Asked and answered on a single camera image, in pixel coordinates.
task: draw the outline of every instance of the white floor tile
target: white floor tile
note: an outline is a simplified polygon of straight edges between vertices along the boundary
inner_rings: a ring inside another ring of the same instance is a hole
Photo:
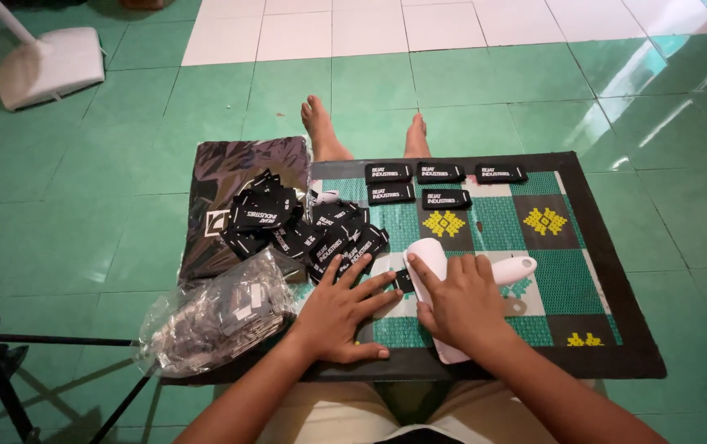
[[[707,34],[707,7],[699,0],[624,0],[649,35]]]
[[[331,11],[331,0],[266,0],[266,15]]]
[[[261,16],[195,21],[181,66],[254,62]]]
[[[404,6],[411,51],[486,46],[471,3]]]
[[[203,0],[197,20],[262,16],[266,0]]]
[[[331,13],[331,56],[408,52],[402,9],[351,9]]]
[[[488,46],[564,42],[564,35],[545,0],[476,0]]]
[[[546,3],[568,42],[645,36],[621,0],[546,0]]]
[[[439,5],[441,3],[471,3],[471,0],[401,0],[403,6]]]
[[[400,0],[332,0],[331,10],[399,8]]]
[[[263,16],[259,62],[318,57],[331,57],[331,12]]]

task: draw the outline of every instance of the hand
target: hand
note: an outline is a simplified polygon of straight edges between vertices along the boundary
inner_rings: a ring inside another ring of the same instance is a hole
[[[335,256],[319,285],[301,308],[288,335],[298,338],[302,352],[309,353],[313,361],[352,363],[361,359],[389,357],[389,350],[381,344],[354,344],[354,334],[362,320],[402,297],[400,290],[380,292],[382,287],[395,279],[394,271],[371,277],[351,288],[371,259],[370,254],[360,257],[334,284],[342,262],[341,255]]]
[[[416,254],[409,254],[408,261],[430,293],[433,308],[418,302],[417,318],[434,338],[469,356],[474,348],[519,339],[504,320],[504,298],[487,257],[451,257],[443,282]]]

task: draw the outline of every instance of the green tiled floor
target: green tiled floor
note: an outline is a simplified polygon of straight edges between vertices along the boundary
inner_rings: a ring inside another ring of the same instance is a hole
[[[3,332],[135,337],[175,280],[197,143],[303,134],[316,94],[359,158],[401,156],[417,110],[439,156],[576,151],[669,369],[608,396],[707,442],[707,35],[181,67],[199,0],[117,5],[16,13],[35,33],[96,27],[110,71],[0,105]],[[0,59],[12,45],[0,27]],[[13,383],[43,436],[87,441],[139,375],[128,357],[33,345]],[[109,442],[170,442],[218,392],[149,385]]]

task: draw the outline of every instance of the white pole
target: white pole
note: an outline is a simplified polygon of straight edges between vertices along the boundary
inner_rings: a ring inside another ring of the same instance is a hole
[[[16,17],[11,14],[11,11],[9,11],[8,8],[6,8],[2,3],[0,3],[0,20],[5,23],[5,26],[9,27],[11,32],[13,32],[19,40],[22,40],[22,43],[28,45],[35,44],[35,37],[33,37],[33,35],[28,32],[24,26],[22,26]]]

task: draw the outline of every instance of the white fan stand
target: white fan stand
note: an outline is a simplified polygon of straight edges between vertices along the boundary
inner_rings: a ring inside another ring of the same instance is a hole
[[[36,39],[2,3],[0,20],[22,41],[0,62],[0,99],[9,111],[104,81],[95,29],[58,29]]]

